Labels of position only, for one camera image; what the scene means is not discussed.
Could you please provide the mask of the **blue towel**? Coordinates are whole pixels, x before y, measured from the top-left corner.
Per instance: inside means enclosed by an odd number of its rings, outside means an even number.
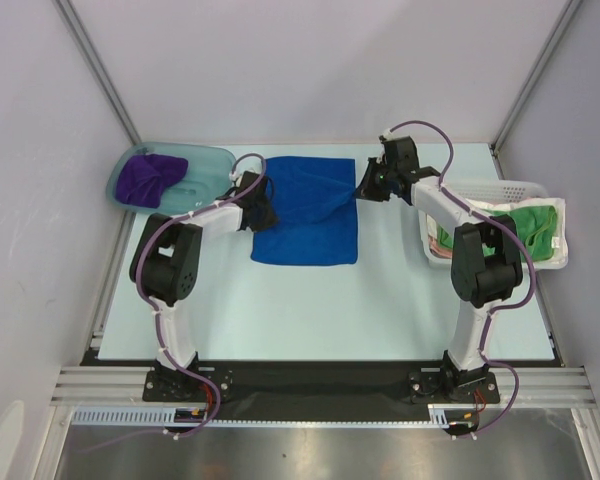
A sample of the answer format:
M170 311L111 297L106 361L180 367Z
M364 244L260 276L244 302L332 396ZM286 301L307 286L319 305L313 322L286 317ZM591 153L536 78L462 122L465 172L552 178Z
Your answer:
M267 160L276 225L253 236L251 259L276 266L329 267L358 260L353 158Z

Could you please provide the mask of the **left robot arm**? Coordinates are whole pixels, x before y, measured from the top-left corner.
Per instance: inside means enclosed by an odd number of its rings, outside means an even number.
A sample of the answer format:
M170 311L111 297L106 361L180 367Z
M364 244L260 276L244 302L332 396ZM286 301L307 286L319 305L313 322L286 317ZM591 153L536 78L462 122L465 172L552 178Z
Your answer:
M274 191L268 176L247 171L208 206L175 216L152 214L146 221L129 275L150 307L158 342L156 362L169 370L165 388L179 400L194 397L202 379L184 302L197 282L203 243L275 226Z

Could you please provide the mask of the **green microfibre towel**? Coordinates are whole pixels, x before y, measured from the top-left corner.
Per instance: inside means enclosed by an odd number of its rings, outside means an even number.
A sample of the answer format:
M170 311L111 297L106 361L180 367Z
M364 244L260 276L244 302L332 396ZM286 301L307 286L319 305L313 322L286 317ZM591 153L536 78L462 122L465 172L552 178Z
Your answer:
M530 253L534 262L549 261L557 253L554 239L558 232L558 211L551 205L519 207L509 211L494 211L494 215L509 215L515 222L517 235ZM428 219L428 237L443 238L452 236L436 223Z

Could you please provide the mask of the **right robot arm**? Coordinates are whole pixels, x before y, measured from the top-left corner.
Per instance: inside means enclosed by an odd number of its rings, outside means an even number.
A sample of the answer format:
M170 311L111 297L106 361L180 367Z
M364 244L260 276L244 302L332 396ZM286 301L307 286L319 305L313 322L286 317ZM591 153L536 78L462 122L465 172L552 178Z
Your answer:
M384 135L380 142L383 154L368 160L355 196L383 202L394 195L453 236L450 278L460 310L443 354L440 388L461 402L486 380L492 316L523 279L515 223L507 215L489 217L449 188L435 168L422 167L411 137Z

